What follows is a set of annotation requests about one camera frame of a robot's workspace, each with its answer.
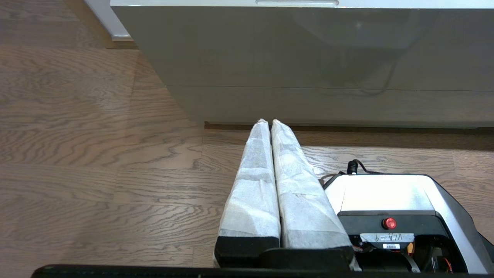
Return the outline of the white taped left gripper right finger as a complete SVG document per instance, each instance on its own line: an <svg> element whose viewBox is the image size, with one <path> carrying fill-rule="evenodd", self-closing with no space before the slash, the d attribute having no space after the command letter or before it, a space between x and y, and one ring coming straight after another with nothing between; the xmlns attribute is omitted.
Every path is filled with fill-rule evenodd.
<svg viewBox="0 0 494 278"><path fill-rule="evenodd" d="M276 266L293 270L360 271L353 244L294 132L274 120L272 149L282 220Z"/></svg>

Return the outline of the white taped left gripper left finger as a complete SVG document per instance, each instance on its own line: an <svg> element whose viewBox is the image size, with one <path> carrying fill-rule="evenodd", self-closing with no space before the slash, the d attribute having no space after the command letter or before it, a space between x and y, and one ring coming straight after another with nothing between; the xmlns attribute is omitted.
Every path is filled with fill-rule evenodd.
<svg viewBox="0 0 494 278"><path fill-rule="evenodd" d="M269 123L258 120L245 144L225 203L214 249L216 267L254 267L281 246L281 224Z"/></svg>

